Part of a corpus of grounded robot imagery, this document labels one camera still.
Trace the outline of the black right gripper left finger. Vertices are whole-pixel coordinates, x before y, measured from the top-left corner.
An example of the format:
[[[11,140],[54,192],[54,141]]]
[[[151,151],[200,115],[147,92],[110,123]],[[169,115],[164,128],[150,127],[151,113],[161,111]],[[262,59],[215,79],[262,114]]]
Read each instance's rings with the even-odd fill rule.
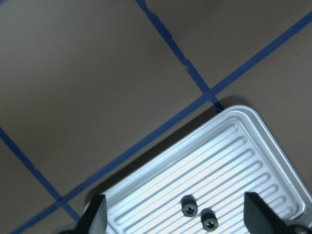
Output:
[[[75,234],[105,234],[107,229],[105,195],[95,195],[74,229]]]

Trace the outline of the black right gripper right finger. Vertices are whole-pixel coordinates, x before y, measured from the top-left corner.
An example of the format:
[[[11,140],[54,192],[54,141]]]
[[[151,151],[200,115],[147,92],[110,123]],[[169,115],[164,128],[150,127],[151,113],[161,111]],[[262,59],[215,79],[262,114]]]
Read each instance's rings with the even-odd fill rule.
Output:
[[[282,234],[285,222],[255,192],[244,194],[244,224],[250,234]]]

